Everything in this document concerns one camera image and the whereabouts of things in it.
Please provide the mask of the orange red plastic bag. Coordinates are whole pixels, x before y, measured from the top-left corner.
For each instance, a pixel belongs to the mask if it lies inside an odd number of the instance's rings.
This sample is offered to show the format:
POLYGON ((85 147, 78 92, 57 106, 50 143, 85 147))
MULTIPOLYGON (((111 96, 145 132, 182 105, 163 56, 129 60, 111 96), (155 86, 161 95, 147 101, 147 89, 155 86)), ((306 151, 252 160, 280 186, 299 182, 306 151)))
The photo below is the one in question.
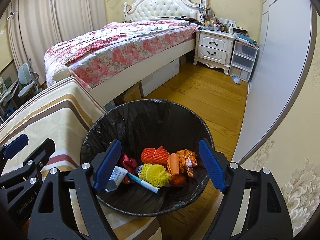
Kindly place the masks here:
POLYGON ((187 179, 183 174, 175 174, 171 176, 169 184, 174 187, 183 187, 187 183, 187 179))

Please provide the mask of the orange foil snack wrapper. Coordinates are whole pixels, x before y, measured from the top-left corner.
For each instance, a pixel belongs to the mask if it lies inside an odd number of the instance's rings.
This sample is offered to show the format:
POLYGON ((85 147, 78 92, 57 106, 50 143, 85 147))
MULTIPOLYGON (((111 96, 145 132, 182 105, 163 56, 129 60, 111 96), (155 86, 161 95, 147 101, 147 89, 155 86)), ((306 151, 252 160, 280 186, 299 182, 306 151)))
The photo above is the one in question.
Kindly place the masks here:
POLYGON ((189 178, 193 178, 193 168, 198 165, 197 154, 190 150, 180 150, 176 152, 179 155, 179 170, 181 173, 187 173, 189 178))

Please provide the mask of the teal white marker pen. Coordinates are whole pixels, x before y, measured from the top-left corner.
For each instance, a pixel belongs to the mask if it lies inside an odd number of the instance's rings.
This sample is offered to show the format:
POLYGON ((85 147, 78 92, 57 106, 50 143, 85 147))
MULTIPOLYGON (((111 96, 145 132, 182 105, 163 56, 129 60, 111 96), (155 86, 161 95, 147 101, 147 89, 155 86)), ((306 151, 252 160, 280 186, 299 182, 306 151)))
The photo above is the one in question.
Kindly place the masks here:
POLYGON ((127 173, 128 177, 134 181, 135 183, 141 185, 142 187, 148 189, 149 191, 153 192, 153 193, 158 193, 159 192, 159 188, 152 186, 150 183, 148 183, 147 181, 144 181, 142 179, 140 179, 139 177, 131 174, 131 173, 127 173))

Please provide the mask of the yellow foam fruit net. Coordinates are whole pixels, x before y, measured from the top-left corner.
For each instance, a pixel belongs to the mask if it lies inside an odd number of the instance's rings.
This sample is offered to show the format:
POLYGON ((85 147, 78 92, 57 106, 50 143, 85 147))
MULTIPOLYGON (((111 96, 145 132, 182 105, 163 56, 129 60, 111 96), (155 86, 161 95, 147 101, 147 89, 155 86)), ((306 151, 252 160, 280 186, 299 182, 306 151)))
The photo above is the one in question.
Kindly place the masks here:
POLYGON ((171 174, 166 171, 163 165, 144 164, 140 169, 139 178, 154 187, 164 187, 171 180, 171 174))

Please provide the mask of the orange foam fruit net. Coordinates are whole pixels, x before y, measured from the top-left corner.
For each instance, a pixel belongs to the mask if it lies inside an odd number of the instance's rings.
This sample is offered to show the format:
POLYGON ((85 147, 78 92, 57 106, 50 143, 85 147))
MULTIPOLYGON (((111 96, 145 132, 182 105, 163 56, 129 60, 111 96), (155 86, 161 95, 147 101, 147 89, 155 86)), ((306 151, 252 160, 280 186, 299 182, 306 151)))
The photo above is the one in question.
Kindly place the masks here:
POLYGON ((163 147, 159 148, 144 148, 141 153, 141 161, 144 164, 158 164, 158 165, 166 165, 169 157, 169 152, 163 147))

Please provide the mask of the white squeeze tube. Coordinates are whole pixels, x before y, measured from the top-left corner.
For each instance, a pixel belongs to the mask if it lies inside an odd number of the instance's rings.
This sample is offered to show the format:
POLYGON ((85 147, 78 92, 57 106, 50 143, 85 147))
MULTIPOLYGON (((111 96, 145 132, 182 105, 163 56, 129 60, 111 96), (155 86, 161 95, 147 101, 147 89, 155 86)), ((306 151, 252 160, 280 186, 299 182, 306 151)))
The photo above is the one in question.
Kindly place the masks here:
POLYGON ((122 167, 115 166, 115 168, 109 178, 109 181, 107 182, 107 185, 105 187, 105 191, 106 192, 116 191, 116 189, 121 184, 121 182, 123 181, 123 179, 125 178, 126 175, 127 175, 126 169, 124 169, 122 167))

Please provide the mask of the orange paper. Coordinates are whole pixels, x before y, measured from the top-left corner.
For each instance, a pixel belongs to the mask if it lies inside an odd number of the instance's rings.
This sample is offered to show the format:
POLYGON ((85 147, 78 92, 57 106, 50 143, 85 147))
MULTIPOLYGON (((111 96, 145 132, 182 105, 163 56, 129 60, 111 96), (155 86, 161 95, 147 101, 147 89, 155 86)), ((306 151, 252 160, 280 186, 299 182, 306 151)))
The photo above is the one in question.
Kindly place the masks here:
POLYGON ((173 153, 173 154, 169 155, 169 157, 167 159, 167 167, 168 167, 168 171, 172 175, 178 175, 179 174, 179 171, 180 171, 180 157, 179 157, 179 154, 173 153))

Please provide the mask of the black lined trash bin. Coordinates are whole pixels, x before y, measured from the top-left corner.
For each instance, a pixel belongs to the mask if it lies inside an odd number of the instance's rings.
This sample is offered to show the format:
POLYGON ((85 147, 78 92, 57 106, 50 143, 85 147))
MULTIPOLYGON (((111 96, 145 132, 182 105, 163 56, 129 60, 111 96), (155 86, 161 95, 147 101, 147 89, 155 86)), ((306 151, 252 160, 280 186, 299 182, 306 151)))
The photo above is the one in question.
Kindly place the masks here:
MULTIPOLYGON (((146 147, 163 146, 169 153, 188 149, 199 152, 199 142, 212 135, 193 111, 168 100, 144 99, 122 104, 100 117, 87 133, 80 152, 86 163, 118 139, 122 151, 141 163, 146 147)), ((182 187, 163 187, 158 193, 137 183, 121 184, 116 191, 98 194, 98 199, 118 212, 138 217, 155 217, 195 202, 207 186, 209 175, 200 157, 194 175, 182 187)))

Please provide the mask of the striped bed sheet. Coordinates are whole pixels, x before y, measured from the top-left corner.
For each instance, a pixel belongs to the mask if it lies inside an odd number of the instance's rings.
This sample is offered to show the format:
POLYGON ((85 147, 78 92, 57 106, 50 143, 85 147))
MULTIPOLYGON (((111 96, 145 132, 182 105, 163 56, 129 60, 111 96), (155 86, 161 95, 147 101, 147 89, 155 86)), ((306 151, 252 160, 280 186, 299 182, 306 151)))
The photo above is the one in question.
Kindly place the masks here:
MULTIPOLYGON (((5 165, 3 174, 23 166, 23 161, 47 138, 55 143, 55 152, 41 170, 44 181, 53 167, 60 171, 80 165, 82 143, 93 124, 106 113, 75 78, 55 84, 23 104, 1 124, 1 146, 26 134, 28 145, 5 165)), ((75 190, 70 190, 76 224, 88 234, 75 190)), ((134 217, 121 214, 99 203, 118 239, 162 239, 156 217, 134 217)))

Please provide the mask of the grey blue desk chair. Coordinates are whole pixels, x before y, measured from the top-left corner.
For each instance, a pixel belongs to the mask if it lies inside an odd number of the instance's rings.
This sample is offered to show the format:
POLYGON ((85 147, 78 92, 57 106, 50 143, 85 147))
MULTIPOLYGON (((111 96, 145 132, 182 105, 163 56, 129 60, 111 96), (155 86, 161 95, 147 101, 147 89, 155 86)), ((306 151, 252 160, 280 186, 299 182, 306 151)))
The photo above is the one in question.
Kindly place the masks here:
POLYGON ((22 89, 19 91, 18 96, 23 98, 31 95, 35 96, 42 92, 42 88, 38 83, 39 75, 33 71, 31 67, 31 59, 28 59, 18 69, 18 81, 22 85, 22 89))

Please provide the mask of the white round bedpost knob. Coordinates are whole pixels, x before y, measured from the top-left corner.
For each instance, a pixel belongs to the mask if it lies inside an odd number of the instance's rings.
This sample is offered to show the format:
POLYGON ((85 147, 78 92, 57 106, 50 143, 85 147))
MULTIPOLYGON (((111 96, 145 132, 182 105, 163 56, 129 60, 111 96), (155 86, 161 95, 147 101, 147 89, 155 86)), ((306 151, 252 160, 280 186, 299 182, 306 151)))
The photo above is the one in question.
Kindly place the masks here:
POLYGON ((58 66, 56 70, 54 70, 54 80, 56 82, 60 82, 64 79, 67 79, 72 76, 72 72, 66 66, 58 66))

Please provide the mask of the floral pink bed quilt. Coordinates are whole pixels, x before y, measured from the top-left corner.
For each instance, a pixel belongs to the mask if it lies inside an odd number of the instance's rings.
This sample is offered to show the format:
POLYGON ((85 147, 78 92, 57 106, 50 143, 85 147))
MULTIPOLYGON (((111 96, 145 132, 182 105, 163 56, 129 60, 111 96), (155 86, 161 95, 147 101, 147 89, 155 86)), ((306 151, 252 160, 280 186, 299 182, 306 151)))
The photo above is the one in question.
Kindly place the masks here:
POLYGON ((91 90, 143 60, 191 38, 197 26, 184 20, 112 22, 68 41, 44 54, 46 85, 58 82, 66 71, 91 90))

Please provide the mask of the beige curtains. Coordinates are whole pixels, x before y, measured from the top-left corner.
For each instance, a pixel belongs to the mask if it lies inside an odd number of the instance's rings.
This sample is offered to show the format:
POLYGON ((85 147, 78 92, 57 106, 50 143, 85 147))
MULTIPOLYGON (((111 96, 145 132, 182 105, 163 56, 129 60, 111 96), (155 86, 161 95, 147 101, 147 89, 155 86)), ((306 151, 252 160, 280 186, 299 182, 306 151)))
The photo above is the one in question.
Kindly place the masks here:
POLYGON ((7 28, 14 64, 29 61, 46 81, 44 54, 53 45, 107 24, 105 0, 11 0, 7 28))

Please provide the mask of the clear plastic drawer unit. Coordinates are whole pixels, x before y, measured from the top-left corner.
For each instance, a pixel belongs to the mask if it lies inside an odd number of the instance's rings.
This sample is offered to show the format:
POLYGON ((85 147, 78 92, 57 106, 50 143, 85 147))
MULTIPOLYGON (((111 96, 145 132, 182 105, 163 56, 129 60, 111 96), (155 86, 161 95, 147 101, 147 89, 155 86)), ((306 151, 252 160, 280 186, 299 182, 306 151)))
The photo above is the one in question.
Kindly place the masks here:
POLYGON ((236 76, 242 81, 249 82, 257 54, 258 47, 256 45, 237 38, 234 42, 228 74, 236 76))

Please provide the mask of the white nightstand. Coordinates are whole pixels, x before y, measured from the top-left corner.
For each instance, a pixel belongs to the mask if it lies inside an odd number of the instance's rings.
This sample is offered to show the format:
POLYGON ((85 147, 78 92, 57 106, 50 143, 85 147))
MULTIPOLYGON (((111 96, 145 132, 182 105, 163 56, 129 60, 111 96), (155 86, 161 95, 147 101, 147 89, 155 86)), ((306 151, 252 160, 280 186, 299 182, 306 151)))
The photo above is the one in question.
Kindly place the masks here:
POLYGON ((209 68, 223 69, 228 75, 235 36, 221 31, 196 29, 194 65, 198 62, 209 68))

